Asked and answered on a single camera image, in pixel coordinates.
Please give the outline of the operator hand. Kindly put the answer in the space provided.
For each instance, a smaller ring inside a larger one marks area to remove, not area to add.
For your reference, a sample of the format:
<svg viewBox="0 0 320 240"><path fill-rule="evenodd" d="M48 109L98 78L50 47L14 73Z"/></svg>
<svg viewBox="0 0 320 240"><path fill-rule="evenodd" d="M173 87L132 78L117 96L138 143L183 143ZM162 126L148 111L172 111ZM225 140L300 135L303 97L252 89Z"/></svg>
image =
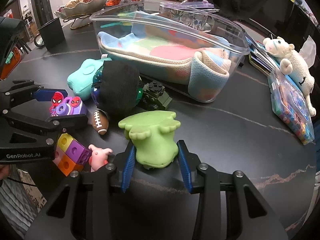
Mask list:
<svg viewBox="0 0 320 240"><path fill-rule="evenodd" d="M0 180L8 177L10 174L10 166L9 165L0 165Z"/></svg>

